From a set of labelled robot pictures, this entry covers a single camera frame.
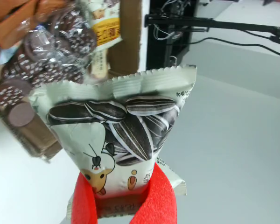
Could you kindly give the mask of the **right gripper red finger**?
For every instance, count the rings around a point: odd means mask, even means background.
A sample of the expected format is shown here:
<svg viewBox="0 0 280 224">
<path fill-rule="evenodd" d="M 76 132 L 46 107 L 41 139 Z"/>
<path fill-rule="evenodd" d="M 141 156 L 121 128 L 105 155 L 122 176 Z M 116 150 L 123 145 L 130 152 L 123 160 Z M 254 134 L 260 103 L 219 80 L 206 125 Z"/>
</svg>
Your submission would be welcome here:
<svg viewBox="0 0 280 224">
<path fill-rule="evenodd" d="M 169 179 L 155 164 L 147 197 L 136 212 L 131 224 L 176 224 L 176 197 Z"/>
<path fill-rule="evenodd" d="M 79 173 L 72 201 L 71 224 L 97 224 L 98 215 L 92 186 Z"/>
</svg>

